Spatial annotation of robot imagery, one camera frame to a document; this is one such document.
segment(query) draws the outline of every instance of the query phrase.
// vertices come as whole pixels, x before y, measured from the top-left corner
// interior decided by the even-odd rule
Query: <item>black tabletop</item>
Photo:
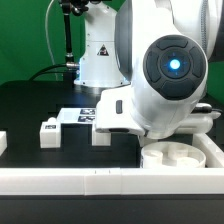
[[[139,145],[130,134],[113,134],[111,146],[92,146],[88,124],[62,125],[62,146],[41,149],[41,123],[61,108],[95,108],[99,95],[78,92],[66,82],[15,81],[0,86],[0,130],[8,148],[0,167],[136,167]]]

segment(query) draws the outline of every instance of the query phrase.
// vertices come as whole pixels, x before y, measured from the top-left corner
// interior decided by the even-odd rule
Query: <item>green screen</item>
[[[105,3],[118,10],[125,0]],[[1,1],[0,84],[28,80],[37,71],[52,65],[45,36],[45,14],[51,0]],[[71,14],[72,44],[75,60],[85,51],[84,18]],[[49,37],[55,62],[65,62],[65,36],[62,9],[55,0],[49,14]],[[224,103],[224,64],[209,67],[208,92]],[[47,80],[55,80],[47,75]]]

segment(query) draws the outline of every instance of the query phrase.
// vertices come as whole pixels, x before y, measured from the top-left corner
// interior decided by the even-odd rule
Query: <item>white container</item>
[[[204,168],[205,154],[199,149],[177,142],[156,142],[141,151],[141,168]]]

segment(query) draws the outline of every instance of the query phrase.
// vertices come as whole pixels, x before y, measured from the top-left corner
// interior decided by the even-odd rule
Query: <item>warning label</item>
[[[103,45],[103,46],[100,48],[100,51],[98,52],[97,55],[99,55],[99,56],[109,56],[108,51],[107,51],[105,45]]]

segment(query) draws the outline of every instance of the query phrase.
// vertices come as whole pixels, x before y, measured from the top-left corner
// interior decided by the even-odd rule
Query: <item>blue light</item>
[[[170,61],[170,68],[173,70],[177,70],[178,68],[180,68],[180,61],[177,59],[173,59]]]

